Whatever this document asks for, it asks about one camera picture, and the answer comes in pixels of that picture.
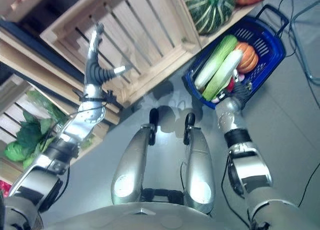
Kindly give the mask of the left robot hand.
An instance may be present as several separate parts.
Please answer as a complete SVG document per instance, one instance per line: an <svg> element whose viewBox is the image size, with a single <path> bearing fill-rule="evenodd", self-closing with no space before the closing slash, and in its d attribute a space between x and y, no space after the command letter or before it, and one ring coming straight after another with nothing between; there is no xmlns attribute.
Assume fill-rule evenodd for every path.
<svg viewBox="0 0 320 230"><path fill-rule="evenodd" d="M93 84L101 86L110 79L120 76L130 70L130 65L122 65L113 69L102 68L99 64L99 44L102 41L102 33L104 25L97 23L91 33L89 41L87 59L85 64L85 84Z"/></svg>

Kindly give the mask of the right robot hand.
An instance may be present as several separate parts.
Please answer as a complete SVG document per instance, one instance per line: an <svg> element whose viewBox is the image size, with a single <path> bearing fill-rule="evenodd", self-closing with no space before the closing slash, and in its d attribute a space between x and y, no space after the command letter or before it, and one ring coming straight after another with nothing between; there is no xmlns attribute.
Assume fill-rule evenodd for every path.
<svg viewBox="0 0 320 230"><path fill-rule="evenodd" d="M234 84L232 97L239 102L239 106L241 110L243 110L251 97L251 92L241 82L236 82Z"/></svg>

